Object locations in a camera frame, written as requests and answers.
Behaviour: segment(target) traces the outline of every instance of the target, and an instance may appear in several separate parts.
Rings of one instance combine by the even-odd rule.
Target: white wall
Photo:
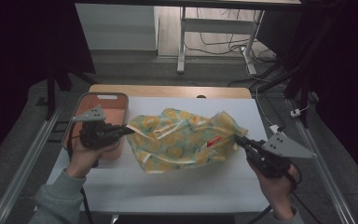
[[[155,7],[76,4],[76,9],[89,49],[157,49]]]

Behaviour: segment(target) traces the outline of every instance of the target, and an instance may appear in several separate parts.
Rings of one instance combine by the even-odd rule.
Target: gray sweatshirt
[[[30,223],[77,223],[83,195],[80,193],[86,178],[72,178],[64,170],[52,185],[43,185],[36,193],[37,211]],[[303,224],[299,212],[288,221],[269,214],[270,224]]]

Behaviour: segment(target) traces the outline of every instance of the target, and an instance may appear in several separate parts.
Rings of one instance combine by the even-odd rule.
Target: brown plastic bin
[[[129,98],[126,94],[121,92],[88,92],[82,95],[79,99],[74,117],[85,113],[86,111],[92,109],[93,107],[100,105],[106,119],[106,123],[112,123],[113,125],[123,125],[127,123],[128,111],[129,111]],[[67,141],[70,128],[72,126],[72,121],[69,122],[69,125],[65,131],[64,137],[62,139],[62,145],[67,149]],[[78,136],[82,127],[82,122],[77,122],[74,128],[73,136]],[[120,144],[114,151],[104,152],[101,157],[102,160],[117,160],[121,156],[123,150],[124,138],[120,138]],[[72,146],[75,145],[75,138],[72,140]]]

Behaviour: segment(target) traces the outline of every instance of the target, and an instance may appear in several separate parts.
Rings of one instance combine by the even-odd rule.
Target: crumpled bag
[[[248,132],[224,111],[208,119],[172,108],[159,116],[137,116],[127,127],[135,131],[127,140],[146,173],[225,161],[238,148],[234,135]]]

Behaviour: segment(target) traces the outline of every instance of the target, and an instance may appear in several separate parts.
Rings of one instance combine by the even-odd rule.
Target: hand
[[[289,195],[292,187],[290,180],[285,176],[280,178],[266,178],[255,166],[252,165],[251,162],[249,162],[249,165],[255,171],[255,174],[260,182],[261,191],[271,205],[275,217],[279,220],[288,220],[293,218],[295,214],[292,211],[289,201]],[[287,172],[289,175],[296,175],[297,169],[293,165],[290,165]]]
[[[71,163],[65,172],[74,178],[84,178],[90,172],[92,164],[101,158],[104,152],[114,150],[119,141],[114,144],[100,148],[98,150],[90,150],[83,147],[79,138],[75,141],[74,151],[72,153]]]

